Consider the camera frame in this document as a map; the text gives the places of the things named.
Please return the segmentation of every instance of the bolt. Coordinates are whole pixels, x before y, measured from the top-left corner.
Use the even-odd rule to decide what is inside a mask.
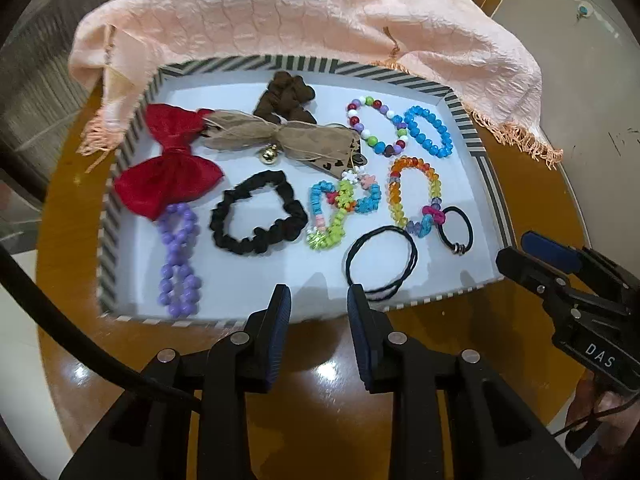
[[[480,360],[480,354],[475,350],[464,350],[462,352],[462,358],[470,364],[476,364]]]
[[[156,357],[161,363],[168,363],[175,359],[175,350],[172,348],[165,348],[164,350],[159,351]]]
[[[403,345],[406,343],[406,334],[404,332],[390,332],[386,338],[394,345]]]
[[[249,341],[249,335],[247,332],[233,332],[229,339],[234,345],[243,345]]]

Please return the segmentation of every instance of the red bow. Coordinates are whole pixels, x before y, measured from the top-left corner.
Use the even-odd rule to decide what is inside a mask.
[[[203,116],[176,106],[146,107],[146,126],[162,145],[162,154],[125,170],[115,190],[127,208],[155,220],[167,205],[203,196],[223,177],[222,170],[206,158],[191,155],[191,142],[204,129]]]

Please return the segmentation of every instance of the round wooden table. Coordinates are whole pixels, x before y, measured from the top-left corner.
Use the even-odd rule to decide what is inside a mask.
[[[36,282],[98,345],[140,370],[162,348],[181,353],[207,349],[228,331],[123,323],[98,316],[98,217],[112,158],[86,174],[95,157],[76,155],[79,133],[98,104],[96,91],[71,128],[51,180],[38,240]],[[516,148],[501,146],[487,130],[477,128],[516,237],[533,229],[581,247],[582,229],[561,173],[549,171]],[[583,370],[551,345],[553,327],[540,300],[508,280],[396,310],[389,317],[396,330],[431,349],[478,350],[545,423],[568,399]],[[62,428],[72,449],[77,449],[121,390],[88,371],[42,331],[40,349]],[[391,394],[372,396],[365,391],[345,317],[291,325],[273,390],[247,398],[254,472],[259,479],[273,480],[291,478],[293,472],[308,480],[386,480],[391,407]],[[194,451],[190,446],[188,478],[195,478]]]

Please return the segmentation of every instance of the pink towel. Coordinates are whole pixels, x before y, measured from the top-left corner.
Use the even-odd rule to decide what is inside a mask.
[[[399,47],[391,59],[385,28]],[[69,59],[87,89],[104,75],[102,107],[79,151],[120,143],[159,66],[254,54],[393,65],[453,88],[500,142],[550,166],[561,160],[532,133],[540,67],[471,0],[112,0],[82,19]]]

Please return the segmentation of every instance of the tray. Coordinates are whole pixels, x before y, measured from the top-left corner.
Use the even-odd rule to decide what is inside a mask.
[[[513,228],[491,162],[474,126],[456,95],[445,86],[386,68],[302,56],[227,57],[162,67],[143,95],[124,142],[116,151],[103,201],[98,232],[97,298],[104,316],[120,320],[141,320],[175,326],[191,323],[241,326],[254,312],[266,307],[273,287],[286,283],[292,291],[293,322],[339,316],[346,311],[347,283],[344,258],[361,234],[391,224],[386,196],[377,212],[353,213],[345,222],[346,236],[341,244],[327,251],[313,251],[305,234],[294,242],[283,242],[266,254],[237,256],[217,248],[210,239],[210,210],[222,192],[267,168],[283,170],[297,199],[309,207],[309,189],[332,177],[282,154],[273,166],[257,157],[257,148],[240,152],[217,152],[192,144],[193,153],[215,160],[225,179],[192,207],[199,216],[202,232],[198,236],[191,265],[204,282],[199,312],[187,319],[172,320],[156,303],[159,269],[165,248],[154,225],[133,215],[120,203],[113,180],[125,168],[156,156],[160,147],[149,136],[143,120],[146,104],[168,103],[186,109],[198,108],[253,110],[266,84],[276,70],[300,73],[316,90],[308,110],[319,124],[345,123],[345,106],[366,94],[382,100],[391,109],[404,112],[413,104],[436,110],[447,125],[454,144],[453,154],[437,159],[410,139],[404,154],[424,158],[434,166],[442,181],[443,206],[457,205],[469,216],[474,227],[472,249],[463,256],[452,254],[441,242],[436,229],[425,238],[416,238],[418,264],[412,275],[391,300],[376,304],[380,310],[415,306],[463,294],[501,279],[495,267],[500,248],[514,244]],[[362,122],[380,140],[395,139],[392,125],[371,108],[361,114]],[[435,131],[430,131],[432,139]],[[376,175],[386,189],[389,167],[394,160],[376,155],[362,143],[362,154],[369,163],[367,172]],[[402,204],[407,216],[420,218],[426,202],[426,179],[418,171],[402,175]],[[356,191],[356,197],[362,196]],[[325,217],[329,206],[323,206]],[[272,190],[257,192],[251,200],[237,203],[230,215],[232,236],[251,235],[256,226],[268,227],[285,213]],[[457,216],[447,217],[447,235],[466,243],[466,228]],[[365,288],[379,286],[402,272],[408,257],[408,244],[397,234],[386,233],[368,242],[352,265],[353,279]]]

